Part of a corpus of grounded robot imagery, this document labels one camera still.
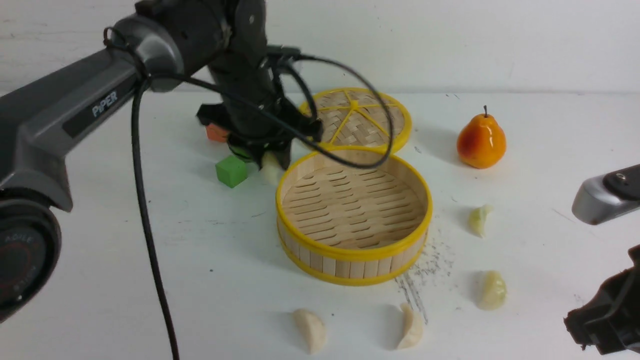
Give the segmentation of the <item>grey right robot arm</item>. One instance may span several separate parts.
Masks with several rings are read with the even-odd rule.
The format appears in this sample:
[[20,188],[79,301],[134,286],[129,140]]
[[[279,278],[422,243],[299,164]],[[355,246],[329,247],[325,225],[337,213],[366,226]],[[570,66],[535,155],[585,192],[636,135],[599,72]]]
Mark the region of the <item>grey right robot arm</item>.
[[[638,164],[585,180],[572,212],[596,226],[639,210]],[[640,351],[640,247],[628,250],[633,266],[610,276],[585,305],[564,319],[567,332],[583,349],[594,346],[601,355]]]

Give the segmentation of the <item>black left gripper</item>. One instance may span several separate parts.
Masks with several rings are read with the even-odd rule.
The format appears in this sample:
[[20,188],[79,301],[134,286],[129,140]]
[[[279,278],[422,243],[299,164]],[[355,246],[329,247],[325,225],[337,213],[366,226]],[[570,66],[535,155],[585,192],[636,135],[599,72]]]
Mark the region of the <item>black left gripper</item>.
[[294,68],[301,54],[300,50],[268,50],[256,64],[234,54],[215,59],[207,69],[222,90],[222,101],[199,107],[196,115],[201,125],[213,124],[227,130],[226,143],[246,148],[259,168],[263,155],[273,152],[279,166],[287,169],[294,136],[284,129],[285,125],[314,142],[323,135],[316,105],[310,105],[310,114],[304,114],[286,97],[282,85],[282,75],[292,76],[306,100],[313,99]]

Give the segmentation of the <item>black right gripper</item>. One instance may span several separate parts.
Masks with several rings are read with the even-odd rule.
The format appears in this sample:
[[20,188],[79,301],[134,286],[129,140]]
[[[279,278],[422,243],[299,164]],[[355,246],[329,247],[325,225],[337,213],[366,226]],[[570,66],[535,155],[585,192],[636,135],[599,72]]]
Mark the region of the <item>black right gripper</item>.
[[633,267],[611,276],[584,306],[564,319],[574,342],[601,355],[640,351],[640,247],[630,248]]

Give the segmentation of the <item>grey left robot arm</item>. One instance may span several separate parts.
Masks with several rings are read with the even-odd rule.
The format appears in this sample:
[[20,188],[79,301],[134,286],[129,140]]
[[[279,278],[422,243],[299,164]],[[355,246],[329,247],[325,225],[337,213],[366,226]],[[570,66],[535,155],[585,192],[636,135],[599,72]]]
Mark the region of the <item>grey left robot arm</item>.
[[277,79],[297,48],[268,45],[263,0],[140,0],[135,13],[103,32],[103,49],[1,98],[1,320],[50,279],[62,248],[51,212],[73,209],[66,156],[153,76],[154,92],[208,68],[222,90],[198,118],[230,132],[230,146],[251,161],[272,151],[290,164],[293,135],[320,141],[317,112],[304,115]]

